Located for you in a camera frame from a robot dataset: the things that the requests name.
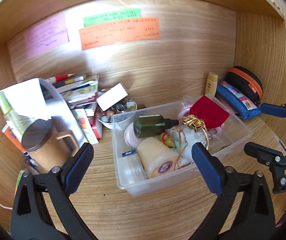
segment dark green glass bottle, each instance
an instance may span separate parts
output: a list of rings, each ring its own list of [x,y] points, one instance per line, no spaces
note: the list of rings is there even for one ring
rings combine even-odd
[[[160,114],[143,115],[135,118],[133,122],[134,133],[137,138],[153,137],[178,125],[178,120],[164,118]]]

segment green cap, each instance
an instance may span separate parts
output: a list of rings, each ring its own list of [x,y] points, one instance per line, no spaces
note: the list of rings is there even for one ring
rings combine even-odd
[[[8,102],[7,98],[5,97],[4,92],[0,92],[0,108],[3,112],[3,114],[8,113],[9,111],[12,110],[12,106]]]

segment purple spool label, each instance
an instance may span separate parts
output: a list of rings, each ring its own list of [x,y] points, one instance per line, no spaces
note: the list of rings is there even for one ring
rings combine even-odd
[[[173,163],[172,163],[171,161],[163,163],[163,164],[159,167],[158,173],[167,172],[167,171],[172,167],[172,165],[173,165]]]

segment blue gripper pad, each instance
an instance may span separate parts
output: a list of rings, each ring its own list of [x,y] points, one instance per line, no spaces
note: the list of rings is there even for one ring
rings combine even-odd
[[[262,114],[268,114],[276,117],[284,118],[286,117],[286,109],[283,106],[275,106],[271,104],[264,103],[260,106]]]
[[[69,172],[64,177],[64,192],[67,196],[77,191],[93,157],[94,149],[89,143],[84,143],[75,156],[71,157],[77,160],[72,167],[69,167]]]
[[[198,167],[210,192],[218,197],[225,184],[225,168],[218,158],[211,156],[202,143],[195,143],[191,150],[193,161]]]

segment gold bow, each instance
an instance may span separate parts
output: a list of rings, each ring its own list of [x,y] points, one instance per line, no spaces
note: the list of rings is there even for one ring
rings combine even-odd
[[[191,129],[193,128],[195,132],[197,132],[199,130],[203,130],[203,132],[205,133],[206,141],[207,141],[206,150],[211,149],[209,147],[209,137],[207,134],[207,129],[206,129],[205,123],[202,119],[199,119],[197,116],[190,114],[190,115],[182,118],[182,123],[187,125]]]

